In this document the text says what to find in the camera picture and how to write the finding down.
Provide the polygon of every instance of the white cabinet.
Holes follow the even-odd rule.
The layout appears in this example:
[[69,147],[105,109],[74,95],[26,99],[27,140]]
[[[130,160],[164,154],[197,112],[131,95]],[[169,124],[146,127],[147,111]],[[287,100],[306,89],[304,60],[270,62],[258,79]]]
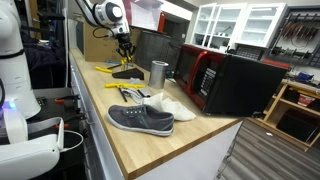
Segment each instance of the white cabinet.
[[191,36],[191,44],[204,46],[207,36],[209,35],[209,27],[212,22],[216,3],[202,5],[199,8],[195,26]]
[[224,51],[236,37],[245,8],[245,3],[200,6],[191,44]]
[[285,10],[285,3],[250,4],[236,43],[268,48]]

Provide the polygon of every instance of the red microwave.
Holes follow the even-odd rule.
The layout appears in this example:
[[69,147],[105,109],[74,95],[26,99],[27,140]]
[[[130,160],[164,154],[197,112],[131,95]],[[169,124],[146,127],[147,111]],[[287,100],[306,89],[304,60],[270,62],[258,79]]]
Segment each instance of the red microwave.
[[174,79],[207,114],[261,113],[287,69],[183,44]]
[[206,105],[211,85],[224,57],[224,54],[196,46],[181,46],[174,79],[201,109]]

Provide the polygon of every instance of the gray sneaker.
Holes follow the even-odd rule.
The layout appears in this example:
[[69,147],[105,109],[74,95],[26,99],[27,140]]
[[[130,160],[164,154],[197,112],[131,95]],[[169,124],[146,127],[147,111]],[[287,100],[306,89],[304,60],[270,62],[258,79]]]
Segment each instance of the gray sneaker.
[[119,129],[169,136],[173,131],[173,115],[159,112],[149,105],[123,107],[113,105],[108,110],[110,122]]

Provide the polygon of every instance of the silver canister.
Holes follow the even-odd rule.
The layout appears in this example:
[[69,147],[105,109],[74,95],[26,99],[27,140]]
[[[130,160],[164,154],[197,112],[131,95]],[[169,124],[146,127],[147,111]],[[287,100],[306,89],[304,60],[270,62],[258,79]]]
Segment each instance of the silver canister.
[[155,89],[162,89],[164,86],[164,80],[166,79],[166,71],[168,63],[162,61],[152,61],[149,86]]

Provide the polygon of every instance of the floor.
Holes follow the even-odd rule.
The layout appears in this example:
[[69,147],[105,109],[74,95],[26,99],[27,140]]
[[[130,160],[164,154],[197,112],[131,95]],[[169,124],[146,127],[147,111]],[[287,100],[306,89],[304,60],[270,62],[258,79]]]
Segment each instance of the floor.
[[307,152],[245,120],[229,158],[220,166],[221,180],[320,179],[320,142]]

